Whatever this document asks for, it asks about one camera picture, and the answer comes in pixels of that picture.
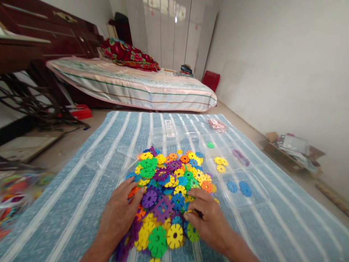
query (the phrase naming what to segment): red stool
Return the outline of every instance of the red stool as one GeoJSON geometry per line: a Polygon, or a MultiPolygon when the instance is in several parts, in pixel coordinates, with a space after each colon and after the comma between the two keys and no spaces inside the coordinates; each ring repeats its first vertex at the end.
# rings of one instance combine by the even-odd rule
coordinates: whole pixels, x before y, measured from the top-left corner
{"type": "Polygon", "coordinates": [[[219,74],[213,73],[211,71],[206,71],[204,75],[204,79],[202,80],[202,83],[208,86],[209,88],[211,88],[213,92],[215,92],[217,89],[220,77],[221,75],[219,74]]]}

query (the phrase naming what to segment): clothing on bed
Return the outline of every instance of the clothing on bed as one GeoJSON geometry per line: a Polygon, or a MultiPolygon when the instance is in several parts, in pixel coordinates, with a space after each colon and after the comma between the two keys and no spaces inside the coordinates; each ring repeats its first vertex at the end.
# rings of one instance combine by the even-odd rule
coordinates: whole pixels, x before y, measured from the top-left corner
{"type": "Polygon", "coordinates": [[[101,45],[104,55],[118,66],[157,72],[161,68],[152,57],[117,38],[108,38],[101,45]]]}
{"type": "Polygon", "coordinates": [[[187,76],[187,77],[197,79],[197,77],[193,75],[193,71],[191,70],[190,66],[186,65],[186,64],[181,65],[181,71],[173,73],[173,75],[174,76],[187,76]]]}

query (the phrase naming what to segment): red floral blanket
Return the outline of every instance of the red floral blanket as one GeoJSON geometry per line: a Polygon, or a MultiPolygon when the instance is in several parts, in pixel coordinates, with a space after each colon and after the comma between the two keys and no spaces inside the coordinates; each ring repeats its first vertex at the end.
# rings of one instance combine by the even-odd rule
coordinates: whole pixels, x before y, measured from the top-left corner
{"type": "Polygon", "coordinates": [[[152,57],[117,38],[108,38],[101,45],[104,54],[118,66],[157,72],[161,68],[152,57]]]}

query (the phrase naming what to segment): cardboard box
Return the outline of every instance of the cardboard box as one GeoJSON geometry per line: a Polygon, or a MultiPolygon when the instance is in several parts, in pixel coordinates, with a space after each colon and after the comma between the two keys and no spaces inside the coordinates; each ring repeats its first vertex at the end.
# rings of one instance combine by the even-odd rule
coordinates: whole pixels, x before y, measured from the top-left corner
{"type": "MultiPolygon", "coordinates": [[[[278,148],[274,142],[279,138],[277,132],[271,132],[266,134],[269,142],[265,146],[264,150],[271,155],[277,162],[282,164],[288,171],[295,173],[305,170],[305,166],[296,161],[294,158],[286,154],[280,148],[278,148]]],[[[325,155],[321,150],[309,146],[310,156],[308,157],[312,161],[317,161],[318,158],[325,155]]],[[[322,174],[322,170],[319,167],[318,172],[316,174],[310,173],[313,177],[317,178],[320,174],[322,174]]]]}

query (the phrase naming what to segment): left hand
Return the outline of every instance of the left hand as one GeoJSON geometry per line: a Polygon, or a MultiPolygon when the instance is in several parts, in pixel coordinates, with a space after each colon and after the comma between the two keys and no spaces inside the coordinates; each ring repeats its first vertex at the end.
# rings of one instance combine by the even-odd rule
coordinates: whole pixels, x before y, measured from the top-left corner
{"type": "Polygon", "coordinates": [[[96,240],[110,245],[113,250],[131,227],[143,197],[144,187],[138,190],[132,202],[128,203],[129,193],[138,185],[138,182],[133,180],[134,177],[125,180],[114,190],[102,213],[96,240]]]}

